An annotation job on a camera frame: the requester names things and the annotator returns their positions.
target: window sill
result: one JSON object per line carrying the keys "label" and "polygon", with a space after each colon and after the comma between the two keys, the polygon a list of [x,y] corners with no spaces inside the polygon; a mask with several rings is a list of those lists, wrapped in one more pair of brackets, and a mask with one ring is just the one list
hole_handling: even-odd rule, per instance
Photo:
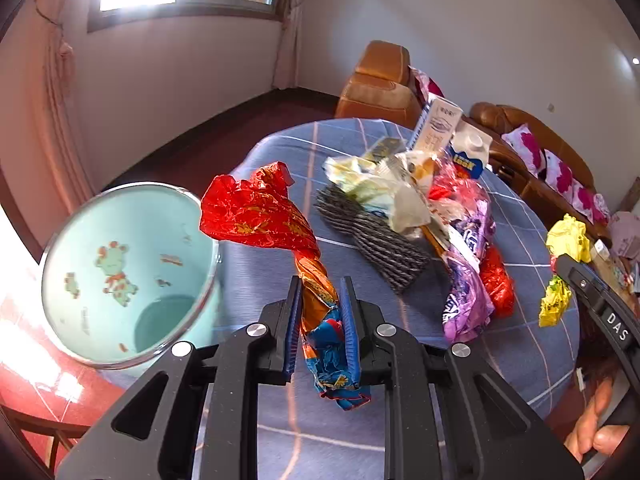
{"label": "window sill", "polygon": [[123,23],[152,20],[155,18],[174,18],[177,16],[239,16],[260,20],[282,21],[274,12],[246,9],[243,7],[212,6],[201,4],[164,4],[130,9],[92,10],[89,13],[87,32],[95,32]]}

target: blue gripper pad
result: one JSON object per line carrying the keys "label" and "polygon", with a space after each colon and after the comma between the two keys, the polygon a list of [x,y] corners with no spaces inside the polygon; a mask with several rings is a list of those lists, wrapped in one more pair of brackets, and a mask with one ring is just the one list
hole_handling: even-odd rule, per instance
{"label": "blue gripper pad", "polygon": [[300,321],[302,320],[302,288],[302,280],[300,280],[296,289],[296,295],[294,296],[293,305],[291,306],[291,315],[289,316],[289,324],[287,325],[287,335],[285,338],[283,372],[289,376],[289,379],[296,368],[296,354],[298,353],[298,341],[300,339]]}
{"label": "blue gripper pad", "polygon": [[347,355],[347,370],[351,374],[351,380],[355,385],[360,383],[360,340],[353,319],[353,307],[349,297],[347,282],[340,279],[340,316],[342,317],[342,330],[344,331],[344,351]]}

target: window frame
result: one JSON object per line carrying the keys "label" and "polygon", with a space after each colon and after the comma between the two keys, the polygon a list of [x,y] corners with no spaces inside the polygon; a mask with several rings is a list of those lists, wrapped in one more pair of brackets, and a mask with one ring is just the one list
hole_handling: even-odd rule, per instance
{"label": "window frame", "polygon": [[100,10],[100,0],[90,0],[87,33],[122,23],[175,16],[240,16],[281,22],[284,20],[285,1],[273,0],[270,4],[262,4],[251,0],[175,0],[170,4]]}

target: blue tablecloth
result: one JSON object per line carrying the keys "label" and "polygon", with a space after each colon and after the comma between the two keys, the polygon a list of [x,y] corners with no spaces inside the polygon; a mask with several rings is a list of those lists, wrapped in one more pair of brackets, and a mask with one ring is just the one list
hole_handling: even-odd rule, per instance
{"label": "blue tablecloth", "polygon": [[[442,310],[448,288],[444,265],[433,262],[434,272],[442,276],[441,286],[421,286],[419,278],[399,298],[351,241],[324,224],[313,207],[316,193],[328,183],[322,168],[325,158],[361,155],[380,137],[407,139],[410,134],[386,121],[341,119],[303,124],[263,139],[233,175],[247,178],[270,162],[286,163],[296,181],[289,188],[289,197],[308,218],[333,282],[351,276],[357,297],[378,304],[388,322],[404,327],[424,343],[445,347]],[[560,399],[574,370],[577,308],[572,300],[558,326],[538,327],[540,299],[551,279],[546,229],[495,175],[485,172],[481,183],[492,199],[497,223],[494,242],[515,281],[516,305],[512,317],[492,321],[470,346],[544,417]],[[225,317],[231,330],[255,322],[265,304],[283,299],[295,269],[290,251],[230,242],[222,245]],[[296,370],[293,382],[285,388],[260,386],[260,479],[381,478],[382,388],[373,388],[369,404],[344,412],[333,401],[318,397],[301,354]]]}

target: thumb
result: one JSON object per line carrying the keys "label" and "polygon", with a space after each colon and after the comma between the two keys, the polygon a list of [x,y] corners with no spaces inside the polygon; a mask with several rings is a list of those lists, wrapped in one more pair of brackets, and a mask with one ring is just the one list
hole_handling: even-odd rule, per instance
{"label": "thumb", "polygon": [[628,426],[604,426],[593,437],[593,447],[605,455],[612,455],[628,430]]}

